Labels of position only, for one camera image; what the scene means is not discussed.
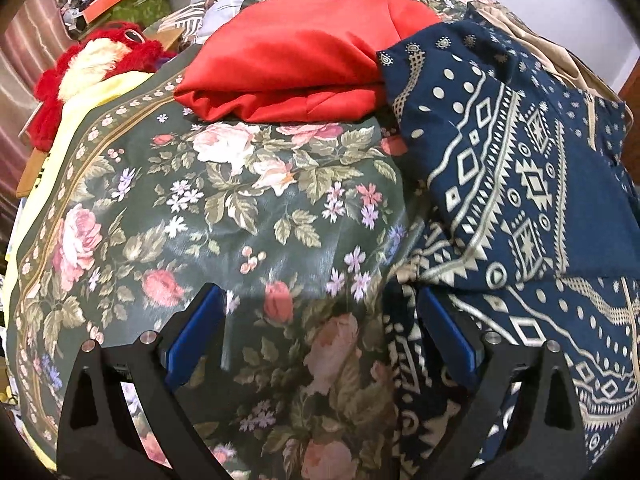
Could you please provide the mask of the navy patterned hooded garment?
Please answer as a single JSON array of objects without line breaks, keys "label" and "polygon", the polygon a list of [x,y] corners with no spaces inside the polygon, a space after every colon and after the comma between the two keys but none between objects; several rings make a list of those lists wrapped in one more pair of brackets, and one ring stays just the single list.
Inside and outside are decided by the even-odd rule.
[{"label": "navy patterned hooded garment", "polygon": [[445,308],[503,344],[562,349],[595,463],[639,400],[639,196],[630,114],[582,64],[497,10],[469,8],[378,54],[425,194],[419,237],[384,292],[399,426],[416,478],[469,401]]}]

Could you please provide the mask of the red plush parrot toy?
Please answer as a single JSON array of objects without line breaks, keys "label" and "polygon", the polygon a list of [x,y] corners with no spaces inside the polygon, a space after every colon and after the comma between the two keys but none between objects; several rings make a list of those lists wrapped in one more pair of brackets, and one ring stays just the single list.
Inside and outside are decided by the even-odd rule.
[{"label": "red plush parrot toy", "polygon": [[156,72],[175,56],[139,25],[111,22],[73,44],[38,79],[38,110],[27,126],[32,147],[50,151],[62,120],[63,106],[101,81],[128,72]]}]

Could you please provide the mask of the green patterned covered stand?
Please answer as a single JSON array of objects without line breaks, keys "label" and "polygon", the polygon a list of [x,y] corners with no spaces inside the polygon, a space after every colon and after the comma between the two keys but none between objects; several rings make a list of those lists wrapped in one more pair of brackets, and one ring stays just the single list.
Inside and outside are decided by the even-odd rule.
[{"label": "green patterned covered stand", "polygon": [[122,0],[108,11],[107,21],[147,28],[171,12],[170,0]]}]

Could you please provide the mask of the orange box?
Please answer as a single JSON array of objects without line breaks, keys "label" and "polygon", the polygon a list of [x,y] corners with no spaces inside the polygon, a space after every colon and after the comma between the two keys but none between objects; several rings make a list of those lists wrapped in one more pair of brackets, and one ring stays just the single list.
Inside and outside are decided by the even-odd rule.
[{"label": "orange box", "polygon": [[122,0],[93,0],[93,2],[82,11],[82,16],[87,23],[92,23],[121,1]]}]

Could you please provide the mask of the striped light shirt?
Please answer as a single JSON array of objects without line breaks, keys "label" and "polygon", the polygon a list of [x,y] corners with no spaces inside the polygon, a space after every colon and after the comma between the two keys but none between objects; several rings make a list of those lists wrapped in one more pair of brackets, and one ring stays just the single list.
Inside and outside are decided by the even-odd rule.
[{"label": "striped light shirt", "polygon": [[195,34],[194,44],[205,44],[214,32],[240,13],[244,1],[219,0],[214,3],[204,14],[202,24]]}]

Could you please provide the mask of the green floral bed quilt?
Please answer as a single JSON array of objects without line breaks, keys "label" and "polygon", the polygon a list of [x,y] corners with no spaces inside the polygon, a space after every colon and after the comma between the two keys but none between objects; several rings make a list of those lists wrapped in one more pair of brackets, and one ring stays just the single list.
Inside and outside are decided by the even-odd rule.
[{"label": "green floral bed quilt", "polygon": [[206,122],[172,94],[120,138],[142,166],[122,222],[140,304],[129,341],[102,346],[215,283],[226,325],[177,396],[232,477],[408,479],[380,296],[426,201],[393,115]]}]

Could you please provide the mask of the striped pink curtain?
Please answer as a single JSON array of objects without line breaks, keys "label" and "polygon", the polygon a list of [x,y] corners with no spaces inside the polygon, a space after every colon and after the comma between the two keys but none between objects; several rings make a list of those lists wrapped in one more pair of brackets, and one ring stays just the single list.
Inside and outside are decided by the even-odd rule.
[{"label": "striped pink curtain", "polygon": [[30,155],[21,135],[37,101],[40,75],[72,44],[56,0],[17,0],[1,31],[1,221],[17,212],[15,189]]}]

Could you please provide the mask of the red folded garment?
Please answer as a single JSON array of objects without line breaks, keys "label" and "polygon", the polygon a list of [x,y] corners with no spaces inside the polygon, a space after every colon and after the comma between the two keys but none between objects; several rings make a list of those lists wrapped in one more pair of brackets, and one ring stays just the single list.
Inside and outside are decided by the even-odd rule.
[{"label": "red folded garment", "polygon": [[266,0],[205,41],[174,97],[206,122],[356,122],[386,102],[378,52],[439,21],[416,0]]}]

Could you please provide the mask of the yellow garment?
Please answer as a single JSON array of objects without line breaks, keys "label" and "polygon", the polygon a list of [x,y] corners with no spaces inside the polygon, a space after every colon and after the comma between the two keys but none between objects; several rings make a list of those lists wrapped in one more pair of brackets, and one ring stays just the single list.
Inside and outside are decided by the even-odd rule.
[{"label": "yellow garment", "polygon": [[46,471],[73,358],[80,344],[127,342],[140,304],[140,271],[122,256],[122,226],[142,176],[120,138],[181,75],[132,72],[81,92],[63,108],[62,129],[14,230],[1,298],[9,315],[10,383],[21,442]]}]

